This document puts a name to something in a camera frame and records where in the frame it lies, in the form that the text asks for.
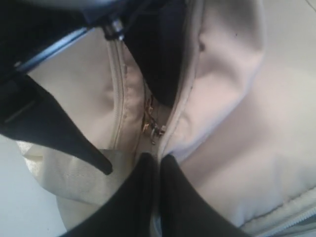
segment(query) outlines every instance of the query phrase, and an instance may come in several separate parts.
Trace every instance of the metal zipper slider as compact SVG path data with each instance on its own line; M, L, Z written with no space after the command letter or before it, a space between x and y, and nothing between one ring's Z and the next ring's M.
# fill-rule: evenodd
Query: metal zipper slider
M145 133L148 128L150 127L152 129L150 139L153 145L156 144L156 138L160 138L162 135L166 132L166 126L159 126L154 117L152 116L153 113L153 96L150 97L150 99L147 101L145 105L145 112L144 112L144 118L143 118L143 126L142 126L142 132Z

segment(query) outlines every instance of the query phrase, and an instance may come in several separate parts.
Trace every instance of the zipper pull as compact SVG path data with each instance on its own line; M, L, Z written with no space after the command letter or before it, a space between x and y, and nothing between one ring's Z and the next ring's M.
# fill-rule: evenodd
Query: zipper pull
M154 97L151 96L145 105L145 112L143 118L142 132L145 133L149 128L152 129L150 139L153 145L156 145L156 138L160 138L166 132L166 126L159 126L154 117L152 116Z

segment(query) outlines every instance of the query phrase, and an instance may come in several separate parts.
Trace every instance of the white surface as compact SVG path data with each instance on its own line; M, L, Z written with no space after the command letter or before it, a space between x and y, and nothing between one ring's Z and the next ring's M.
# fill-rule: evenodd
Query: white surface
M56 237L66 229L56 197L28 171L16 144L0 137L0 236Z

